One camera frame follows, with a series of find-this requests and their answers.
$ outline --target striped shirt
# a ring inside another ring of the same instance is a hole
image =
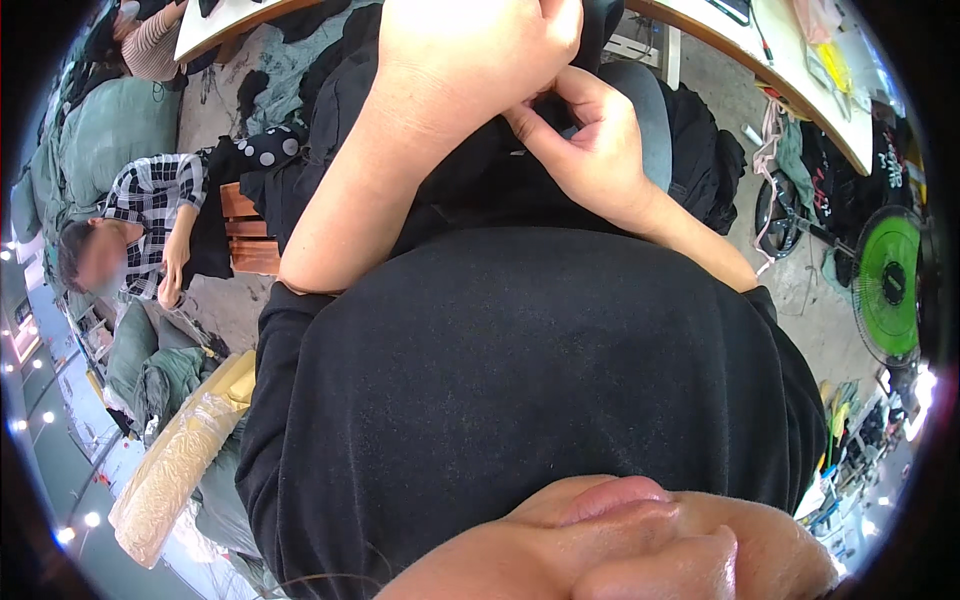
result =
[[[134,77],[151,82],[169,82],[177,76],[174,61],[180,21],[171,27],[163,22],[163,11],[151,16],[123,40],[120,54]]]
[[[163,280],[163,247],[189,204],[200,212],[206,199],[205,152],[138,158],[123,168],[107,194],[104,217],[143,226],[143,236],[127,246],[121,291],[156,300]]]

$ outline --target plaid shirt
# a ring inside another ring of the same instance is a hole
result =
[[[120,171],[107,194],[104,217],[143,226],[143,237],[127,246],[121,291],[156,300],[163,280],[163,246],[189,204],[198,211],[206,198],[205,155],[156,155],[138,158]]]

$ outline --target white cylinder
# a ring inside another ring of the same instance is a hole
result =
[[[763,145],[763,139],[754,131],[754,128],[744,123],[740,126],[740,130],[747,136],[747,139],[757,144],[757,146]]]

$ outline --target lips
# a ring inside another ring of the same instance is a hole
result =
[[[649,477],[634,475],[612,479],[573,498],[560,519],[560,526],[598,518],[626,505],[642,502],[663,507],[672,501],[670,493]]]

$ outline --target dark hair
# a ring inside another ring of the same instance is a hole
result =
[[[113,22],[116,21],[117,14],[118,6],[114,6],[90,31],[84,47],[88,60],[105,62],[110,66],[118,66],[123,62],[120,54],[121,42],[113,39]]]
[[[60,281],[68,290],[85,294],[86,290],[77,282],[80,254],[84,251],[86,238],[95,229],[87,221],[74,221],[60,232],[60,242],[57,244],[57,272]]]

